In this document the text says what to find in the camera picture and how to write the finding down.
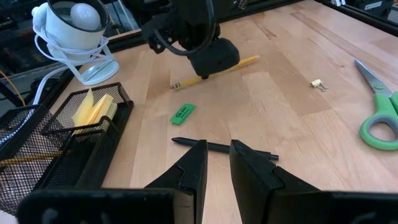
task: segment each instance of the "light bulb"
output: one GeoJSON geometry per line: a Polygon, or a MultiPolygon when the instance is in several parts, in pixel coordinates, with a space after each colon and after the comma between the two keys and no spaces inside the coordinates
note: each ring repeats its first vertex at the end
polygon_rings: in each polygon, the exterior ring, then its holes
{"type": "Polygon", "coordinates": [[[100,15],[89,4],[78,3],[70,10],[70,19],[73,25],[83,30],[96,30],[101,25],[100,15]]]}

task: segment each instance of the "black cable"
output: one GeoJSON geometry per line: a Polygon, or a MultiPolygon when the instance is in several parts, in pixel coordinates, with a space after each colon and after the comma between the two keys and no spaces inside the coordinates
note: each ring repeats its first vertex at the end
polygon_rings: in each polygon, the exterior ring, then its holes
{"type": "Polygon", "coordinates": [[[206,39],[201,43],[201,45],[193,50],[180,50],[175,47],[173,47],[171,44],[169,44],[159,33],[157,29],[154,29],[154,33],[156,37],[159,39],[159,41],[173,54],[179,55],[179,56],[189,56],[194,53],[197,53],[203,49],[205,49],[211,41],[213,40],[213,36],[216,30],[216,17],[214,14],[214,6],[213,6],[213,0],[206,0],[206,5],[207,5],[207,11],[208,11],[208,16],[209,16],[209,31],[207,34],[206,39]]]}

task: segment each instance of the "green eraser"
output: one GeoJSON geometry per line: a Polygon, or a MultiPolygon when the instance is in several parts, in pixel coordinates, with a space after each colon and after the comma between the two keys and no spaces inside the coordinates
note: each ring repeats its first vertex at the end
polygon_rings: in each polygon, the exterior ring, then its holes
{"type": "Polygon", "coordinates": [[[182,124],[189,117],[189,115],[195,110],[196,106],[185,103],[176,114],[170,119],[173,124],[182,124]]]}

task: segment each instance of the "mesh desk organizer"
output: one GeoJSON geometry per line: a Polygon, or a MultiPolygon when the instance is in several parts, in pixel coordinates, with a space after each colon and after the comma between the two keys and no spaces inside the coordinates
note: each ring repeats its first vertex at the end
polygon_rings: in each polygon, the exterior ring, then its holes
{"type": "Polygon", "coordinates": [[[38,189],[101,187],[134,102],[120,83],[92,88],[95,103],[106,93],[114,98],[116,114],[74,128],[72,116],[87,91],[71,93],[54,115],[35,105],[0,119],[0,210],[15,215],[19,202],[38,189]]]}

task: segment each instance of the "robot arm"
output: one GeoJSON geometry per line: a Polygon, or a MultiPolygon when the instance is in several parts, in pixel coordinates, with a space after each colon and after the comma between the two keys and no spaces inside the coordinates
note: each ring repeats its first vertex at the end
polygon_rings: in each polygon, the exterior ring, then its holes
{"type": "Polygon", "coordinates": [[[142,36],[155,53],[169,49],[187,56],[203,79],[239,63],[239,51],[228,39],[219,38],[217,23],[234,7],[233,0],[124,2],[133,13],[145,15],[141,20],[142,36]],[[175,42],[185,50],[173,47],[175,42]]]}

